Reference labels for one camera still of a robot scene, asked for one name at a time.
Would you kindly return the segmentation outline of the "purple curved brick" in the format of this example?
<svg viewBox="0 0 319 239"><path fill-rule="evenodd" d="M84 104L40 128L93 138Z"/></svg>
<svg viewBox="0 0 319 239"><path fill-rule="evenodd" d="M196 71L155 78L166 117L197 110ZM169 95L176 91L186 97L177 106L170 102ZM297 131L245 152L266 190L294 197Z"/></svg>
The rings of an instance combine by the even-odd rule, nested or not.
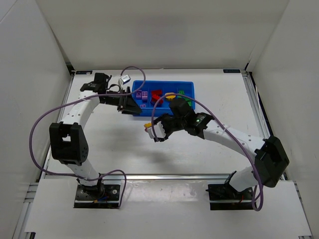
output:
<svg viewBox="0 0 319 239"><path fill-rule="evenodd" d="M142 98L142 90L137 90L135 93L135 97L137 100L140 100Z"/></svg>

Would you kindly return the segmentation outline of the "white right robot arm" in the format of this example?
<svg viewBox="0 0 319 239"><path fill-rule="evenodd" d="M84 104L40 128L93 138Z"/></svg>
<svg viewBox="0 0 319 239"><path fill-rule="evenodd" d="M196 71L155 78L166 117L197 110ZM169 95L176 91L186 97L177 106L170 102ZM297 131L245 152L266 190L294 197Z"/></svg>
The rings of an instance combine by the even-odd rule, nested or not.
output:
<svg viewBox="0 0 319 239"><path fill-rule="evenodd" d="M273 135L269 138L255 137L224 126L210 114L196 113L182 98L173 100L169 107L172 113L156 118L147 129L150 138L163 142L172 133L184 130L246 156L251 165L231 173L225 181L225 186L236 192L257 185L274 188L289 165L281 141Z"/></svg>

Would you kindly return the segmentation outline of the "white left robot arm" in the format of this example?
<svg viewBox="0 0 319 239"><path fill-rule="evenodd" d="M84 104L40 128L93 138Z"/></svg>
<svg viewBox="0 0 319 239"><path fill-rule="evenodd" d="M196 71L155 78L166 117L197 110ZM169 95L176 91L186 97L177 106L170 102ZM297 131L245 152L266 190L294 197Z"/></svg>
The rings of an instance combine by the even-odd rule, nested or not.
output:
<svg viewBox="0 0 319 239"><path fill-rule="evenodd" d="M79 92L79 102L59 123L49 127L51 154L55 160L70 168L78 177L82 190L93 197L100 197L104 187L100 174L88 160L89 146L84 134L84 127L98 104L116 106L126 115L139 115L142 110L130 95L130 88L123 88L130 81L130 76L122 74L116 86L117 92L109 85L111 77L96 73L94 80L85 83Z"/></svg>

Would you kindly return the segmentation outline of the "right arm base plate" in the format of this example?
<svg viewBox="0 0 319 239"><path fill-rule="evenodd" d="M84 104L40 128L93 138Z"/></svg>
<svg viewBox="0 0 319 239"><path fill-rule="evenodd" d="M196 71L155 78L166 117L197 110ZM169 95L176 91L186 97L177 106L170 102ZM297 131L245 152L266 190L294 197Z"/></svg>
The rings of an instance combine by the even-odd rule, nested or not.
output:
<svg viewBox="0 0 319 239"><path fill-rule="evenodd" d="M253 210L253 188L249 187L238 192L230 185L230 180L235 173L236 171L232 172L222 184L210 183L207 185L206 192L211 211Z"/></svg>

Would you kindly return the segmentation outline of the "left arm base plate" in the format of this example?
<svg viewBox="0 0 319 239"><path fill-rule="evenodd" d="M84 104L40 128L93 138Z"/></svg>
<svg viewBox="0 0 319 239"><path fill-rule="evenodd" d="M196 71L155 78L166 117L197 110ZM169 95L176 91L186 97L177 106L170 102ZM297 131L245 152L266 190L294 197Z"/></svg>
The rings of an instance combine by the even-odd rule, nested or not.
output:
<svg viewBox="0 0 319 239"><path fill-rule="evenodd" d="M102 180L96 186L79 184L73 207L77 209L119 209L122 187L120 180Z"/></svg>

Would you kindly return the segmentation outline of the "yellow oval brick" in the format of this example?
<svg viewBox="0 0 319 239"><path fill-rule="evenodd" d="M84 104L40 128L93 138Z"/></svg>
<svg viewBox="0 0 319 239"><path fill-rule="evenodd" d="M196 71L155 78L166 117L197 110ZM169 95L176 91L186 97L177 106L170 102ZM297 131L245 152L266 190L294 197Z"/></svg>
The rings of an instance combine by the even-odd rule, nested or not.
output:
<svg viewBox="0 0 319 239"><path fill-rule="evenodd" d="M176 98L176 95L173 95L173 93L166 93L165 94L165 99L167 100L167 101L173 101L174 99Z"/></svg>

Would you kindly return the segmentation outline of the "yellow studded brick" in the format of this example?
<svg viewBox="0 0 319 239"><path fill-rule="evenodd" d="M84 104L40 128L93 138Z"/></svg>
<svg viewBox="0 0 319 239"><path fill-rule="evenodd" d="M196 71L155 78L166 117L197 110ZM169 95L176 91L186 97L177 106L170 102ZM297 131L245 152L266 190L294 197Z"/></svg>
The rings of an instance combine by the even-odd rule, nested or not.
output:
<svg viewBox="0 0 319 239"><path fill-rule="evenodd" d="M152 123L151 122L146 123L146 124L144 124L144 127L145 127L145 131L147 131L148 128L152 127Z"/></svg>

